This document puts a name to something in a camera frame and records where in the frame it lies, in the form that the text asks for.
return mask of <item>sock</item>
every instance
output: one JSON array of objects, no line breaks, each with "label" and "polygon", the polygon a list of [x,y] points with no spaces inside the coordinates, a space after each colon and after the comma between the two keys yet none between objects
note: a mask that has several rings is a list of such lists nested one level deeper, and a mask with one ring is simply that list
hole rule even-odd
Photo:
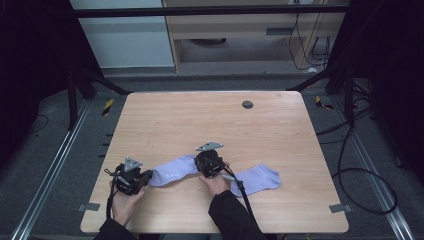
[{"label": "sock", "polygon": [[187,174],[199,172],[194,164],[194,157],[194,155],[181,156],[155,167],[149,184],[153,187],[160,187],[179,180]]},{"label": "sock", "polygon": [[[268,168],[264,164],[236,174],[238,180],[243,181],[246,195],[250,195],[265,189],[276,189],[281,184],[278,172]],[[235,181],[231,182],[231,192],[237,197],[242,197]]]}]

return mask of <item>human hand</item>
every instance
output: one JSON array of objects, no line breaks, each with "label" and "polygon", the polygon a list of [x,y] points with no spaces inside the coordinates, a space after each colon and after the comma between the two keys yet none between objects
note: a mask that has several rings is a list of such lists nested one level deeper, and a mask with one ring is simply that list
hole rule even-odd
[{"label": "human hand", "polygon": [[135,206],[144,195],[144,189],[145,187],[142,187],[138,194],[130,196],[118,191],[115,188],[114,191],[118,192],[113,197],[112,214],[113,219],[117,223],[124,227],[127,226],[128,222],[134,214]]},{"label": "human hand", "polygon": [[214,178],[205,178],[203,174],[200,173],[199,179],[200,181],[204,182],[206,186],[209,189],[209,193],[212,196],[219,195],[224,191],[230,190],[231,187],[231,181],[224,178],[221,173],[224,173],[225,171],[221,171],[216,177]]}]

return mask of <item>wooden table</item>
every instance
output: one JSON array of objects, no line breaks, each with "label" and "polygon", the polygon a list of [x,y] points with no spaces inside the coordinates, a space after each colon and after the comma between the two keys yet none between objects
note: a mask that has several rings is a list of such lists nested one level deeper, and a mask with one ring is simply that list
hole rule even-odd
[{"label": "wooden table", "polygon": [[[251,101],[251,109],[242,107]],[[265,233],[343,233],[348,223],[298,92],[160,92],[128,96],[90,202],[84,232],[105,221],[111,177],[103,172],[125,156],[143,162],[142,171],[178,156],[196,154],[208,141],[237,173],[260,163],[277,170],[282,185],[249,196]],[[197,175],[161,188],[148,187],[127,228],[142,233],[219,232],[208,215],[212,197]]]}]

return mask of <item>black sleeve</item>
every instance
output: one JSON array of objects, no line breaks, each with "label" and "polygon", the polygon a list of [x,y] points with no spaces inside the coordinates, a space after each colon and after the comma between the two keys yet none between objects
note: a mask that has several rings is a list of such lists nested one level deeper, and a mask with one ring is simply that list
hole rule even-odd
[{"label": "black sleeve", "polygon": [[209,208],[209,215],[224,240],[266,240],[246,208],[230,190],[215,195]]},{"label": "black sleeve", "polygon": [[106,219],[94,240],[135,240],[136,238],[121,224],[113,219]]}]

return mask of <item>white wall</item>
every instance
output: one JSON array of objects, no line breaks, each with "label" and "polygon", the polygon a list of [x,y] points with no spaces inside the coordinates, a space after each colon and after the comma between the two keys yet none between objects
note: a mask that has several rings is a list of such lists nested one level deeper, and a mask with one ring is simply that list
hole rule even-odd
[{"label": "white wall", "polygon": [[[160,0],[71,0],[74,9],[162,7]],[[164,17],[84,18],[101,68],[174,66]]]}]

